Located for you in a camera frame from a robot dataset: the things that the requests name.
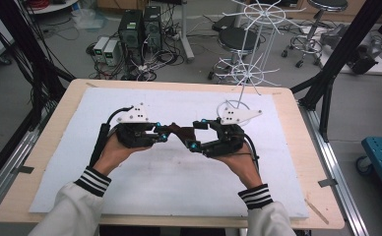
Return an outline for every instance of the office chair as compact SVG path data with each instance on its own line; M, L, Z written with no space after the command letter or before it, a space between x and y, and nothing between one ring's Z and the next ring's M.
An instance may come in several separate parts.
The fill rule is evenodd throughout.
M313 38L317 27L320 23L320 19L322 18L325 11L327 12L342 12L344 11L348 6L347 0L307 0L307 2L314 8L319 9L319 12L314 16L314 19L316 20L311 27L310 31L307 35L300 34L295 37L293 37L290 40L289 45L286 47L286 49L281 54L283 57L287 57L288 50L289 49L296 49L298 51L302 52L301 60L299 60L295 67L300 68L302 66L302 63L304 62L305 55L307 54L313 54L318 56L314 60L314 65L319 65L320 58L322 56L322 45L318 40L315 40Z

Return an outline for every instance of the wooden table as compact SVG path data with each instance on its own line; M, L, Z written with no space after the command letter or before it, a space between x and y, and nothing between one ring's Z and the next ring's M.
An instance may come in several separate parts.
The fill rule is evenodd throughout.
M195 91L230 91L229 86L144 83L120 81L76 80L69 85L55 112L39 137L25 166L34 167L32 174L20 173L0 206L0 222L39 222L44 213L30 213L42 173L71 120L87 88L164 89ZM298 229L340 229L345 222L330 187L321 188L318 181L326 179L319 157L288 88L258 88L271 94L286 136L286 142L309 211L309 218L292 219ZM245 92L256 92L246 88ZM103 215L102 224L247 227L245 217L189 217L147 215Z

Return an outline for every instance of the person's right hand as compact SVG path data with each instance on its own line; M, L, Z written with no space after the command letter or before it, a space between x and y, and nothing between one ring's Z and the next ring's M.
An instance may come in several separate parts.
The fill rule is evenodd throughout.
M256 170L255 163L253 163L252 153L247 143L244 143L243 147L236 153L218 156L214 159L225 163L228 168L239 177L247 189L255 188L263 184Z

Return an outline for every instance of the power supply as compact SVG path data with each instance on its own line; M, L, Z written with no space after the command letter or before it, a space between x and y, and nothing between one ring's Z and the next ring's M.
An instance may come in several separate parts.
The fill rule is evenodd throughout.
M104 49L104 56L107 66L116 66L121 60L121 51L117 39L108 41Z
M104 56L104 49L110 40L107 36L102 36L94 46L94 55L97 62L106 63Z
M160 6L146 7L144 22L148 49L152 51L162 50Z

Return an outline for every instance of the hand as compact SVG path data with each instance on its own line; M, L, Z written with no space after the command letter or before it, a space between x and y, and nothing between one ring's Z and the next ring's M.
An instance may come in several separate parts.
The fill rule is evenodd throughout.
M262 185L262 179L253 163L250 148L247 143L236 153L216 157L215 159L225 163L247 189Z
M117 136L113 134L107 141L101 157L94 165L94 169L107 176L113 169L126 160L133 152L149 149L149 147L127 148L120 144Z

